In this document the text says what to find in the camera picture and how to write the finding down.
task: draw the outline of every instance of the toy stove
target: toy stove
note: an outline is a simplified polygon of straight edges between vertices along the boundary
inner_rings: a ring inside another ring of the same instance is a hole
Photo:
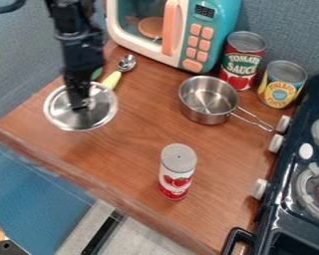
[[[279,151],[269,181],[259,179],[253,196],[262,200],[254,234],[234,228],[223,248],[237,242],[251,255],[319,255],[319,76],[314,77],[293,118],[283,117],[270,145]]]

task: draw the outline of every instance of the white knob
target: white knob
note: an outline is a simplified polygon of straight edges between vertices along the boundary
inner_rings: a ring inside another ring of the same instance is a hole
[[[291,117],[282,116],[277,126],[277,131],[286,132],[288,126],[290,125]]]
[[[313,155],[313,146],[310,143],[304,143],[299,148],[299,156],[305,160],[310,159]]]
[[[257,179],[256,180],[254,188],[252,190],[252,196],[256,200],[261,200],[261,198],[263,197],[263,195],[266,191],[267,183],[268,182],[265,179]]]
[[[284,141],[284,136],[281,134],[275,134],[271,144],[269,145],[268,150],[273,152],[273,153],[277,153],[282,145]]]

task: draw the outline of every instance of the tomato sauce can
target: tomato sauce can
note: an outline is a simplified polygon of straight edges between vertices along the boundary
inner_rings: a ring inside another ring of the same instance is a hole
[[[307,80],[303,68],[288,61],[268,64],[258,89],[258,97],[268,106],[286,109],[293,105]]]
[[[238,91],[245,91],[255,84],[258,66],[265,54],[265,42],[261,36],[239,31],[227,37],[226,50],[219,78]]]
[[[195,151],[181,143],[166,146],[160,154],[159,192],[167,199],[184,199],[197,165]]]

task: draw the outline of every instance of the can label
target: can label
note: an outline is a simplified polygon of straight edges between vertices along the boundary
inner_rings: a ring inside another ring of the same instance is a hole
[[[238,91],[251,88],[255,83],[258,66],[264,52],[241,53],[227,45],[219,77]]]
[[[270,76],[266,71],[258,89],[258,97],[272,108],[285,109],[293,104],[303,85],[304,83],[281,82]]]
[[[191,186],[193,173],[194,169],[185,173],[173,172],[161,164],[159,170],[160,193],[171,200],[185,198]]]

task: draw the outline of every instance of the stainless steel pan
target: stainless steel pan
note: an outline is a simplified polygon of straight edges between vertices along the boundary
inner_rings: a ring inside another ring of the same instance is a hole
[[[196,76],[184,81],[179,88],[179,98],[182,112],[199,124],[218,125],[234,116],[266,131],[274,131],[273,126],[241,108],[235,88],[218,78]],[[255,122],[236,115],[236,109],[250,115]]]

